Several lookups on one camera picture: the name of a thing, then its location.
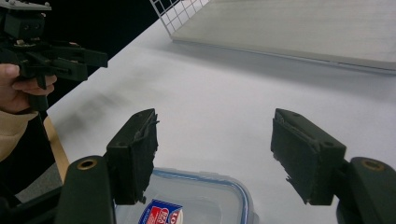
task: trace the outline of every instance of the wire rack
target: wire rack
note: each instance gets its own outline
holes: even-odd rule
[[[210,0],[149,0],[169,36]]]

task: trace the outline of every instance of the container lid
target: container lid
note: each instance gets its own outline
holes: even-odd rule
[[[118,205],[118,223],[252,224],[248,190],[223,175],[155,168],[145,192],[146,204]]]

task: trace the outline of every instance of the table surface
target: table surface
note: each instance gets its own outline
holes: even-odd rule
[[[337,223],[337,200],[304,205],[273,158],[276,108],[345,144],[348,161],[396,167],[396,76],[177,43],[159,21],[48,112],[72,162],[103,155],[127,119],[149,108],[160,121],[155,166],[238,179],[260,223]]]

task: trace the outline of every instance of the label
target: label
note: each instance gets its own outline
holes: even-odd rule
[[[173,203],[152,200],[143,212],[139,224],[182,224],[182,207]]]

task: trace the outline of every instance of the floor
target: floor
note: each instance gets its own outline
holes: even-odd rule
[[[33,182],[28,188],[21,191],[16,197],[23,203],[26,203],[40,195],[43,195],[53,189],[57,189],[62,185],[56,163]]]

